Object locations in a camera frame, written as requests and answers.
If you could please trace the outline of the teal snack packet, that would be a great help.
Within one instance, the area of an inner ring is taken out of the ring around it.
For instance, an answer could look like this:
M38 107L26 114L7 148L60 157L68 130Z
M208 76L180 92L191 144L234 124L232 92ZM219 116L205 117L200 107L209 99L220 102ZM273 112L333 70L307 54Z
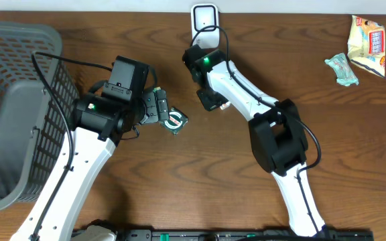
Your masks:
M325 64L330 66L336 74L336 82L341 86L359 85L359 79L348 64L348 60L344 53L336 54L330 59L325 59Z

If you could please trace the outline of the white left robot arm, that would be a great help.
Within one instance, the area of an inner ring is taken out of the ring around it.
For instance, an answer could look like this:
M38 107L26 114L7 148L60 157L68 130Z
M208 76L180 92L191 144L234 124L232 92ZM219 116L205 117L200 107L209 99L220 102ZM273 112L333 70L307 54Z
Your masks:
M74 124L27 219L12 240L72 240L85 199L114 150L135 125L169 118L166 91L142 92L129 102L88 93L76 101Z

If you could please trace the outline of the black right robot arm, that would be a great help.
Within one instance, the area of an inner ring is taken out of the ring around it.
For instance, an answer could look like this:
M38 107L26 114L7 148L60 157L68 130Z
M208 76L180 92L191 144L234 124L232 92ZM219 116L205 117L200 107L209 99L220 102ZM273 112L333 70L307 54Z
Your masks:
M292 231L298 236L318 236L325 222L306 172L310 168L306 137L312 132L301 121L296 105L290 99L279 101L262 92L220 50L207 53L194 45L182 60L200 86L197 95L207 111L231 104L248 122L253 156L276 180Z

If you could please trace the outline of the orange small snack box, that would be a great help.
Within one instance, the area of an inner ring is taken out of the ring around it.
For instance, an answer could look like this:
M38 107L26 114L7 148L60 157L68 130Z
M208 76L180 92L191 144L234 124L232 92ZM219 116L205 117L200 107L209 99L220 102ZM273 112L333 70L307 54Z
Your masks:
M231 105L230 102L226 102L226 103L224 103L224 104L222 104L222 105L220 106L220 109L221 109L221 110L227 109L230 105Z

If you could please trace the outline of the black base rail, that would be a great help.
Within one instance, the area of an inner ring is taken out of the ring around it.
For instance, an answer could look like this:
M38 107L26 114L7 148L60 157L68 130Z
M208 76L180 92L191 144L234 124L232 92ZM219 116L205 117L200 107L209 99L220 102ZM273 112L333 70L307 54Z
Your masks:
M256 231L112 231L102 226L90 226L73 232L72 240L116 240L116 241L239 241L239 240L307 240L288 230Z

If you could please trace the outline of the grey plastic mesh basket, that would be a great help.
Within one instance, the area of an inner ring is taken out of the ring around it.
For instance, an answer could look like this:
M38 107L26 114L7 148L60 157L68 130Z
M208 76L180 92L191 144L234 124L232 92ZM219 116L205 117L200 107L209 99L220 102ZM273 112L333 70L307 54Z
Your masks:
M0 210L40 195L79 97L47 25L0 21Z

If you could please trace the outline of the dark green round-label packet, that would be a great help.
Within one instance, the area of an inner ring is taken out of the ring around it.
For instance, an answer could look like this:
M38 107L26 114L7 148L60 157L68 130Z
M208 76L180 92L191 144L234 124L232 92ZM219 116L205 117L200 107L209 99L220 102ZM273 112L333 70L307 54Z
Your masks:
M169 119L162 121L160 124L173 135L177 135L188 123L188 117L179 109L171 107Z

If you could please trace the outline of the yellow snack bag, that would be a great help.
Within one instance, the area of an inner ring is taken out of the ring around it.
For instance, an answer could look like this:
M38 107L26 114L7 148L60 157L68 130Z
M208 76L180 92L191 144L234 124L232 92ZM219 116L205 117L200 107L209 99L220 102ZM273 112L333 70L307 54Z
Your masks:
M348 59L379 77L385 77L385 27L377 22L352 15L348 37Z

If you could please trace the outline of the white barcode scanner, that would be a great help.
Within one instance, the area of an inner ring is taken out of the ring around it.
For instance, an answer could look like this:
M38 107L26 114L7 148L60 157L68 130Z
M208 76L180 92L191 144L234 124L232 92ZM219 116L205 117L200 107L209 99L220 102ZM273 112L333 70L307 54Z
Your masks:
M191 26L193 44L198 44L202 49L217 48L220 42L219 28L208 28L195 35L204 27L219 25L218 7L212 3L201 3L192 6Z

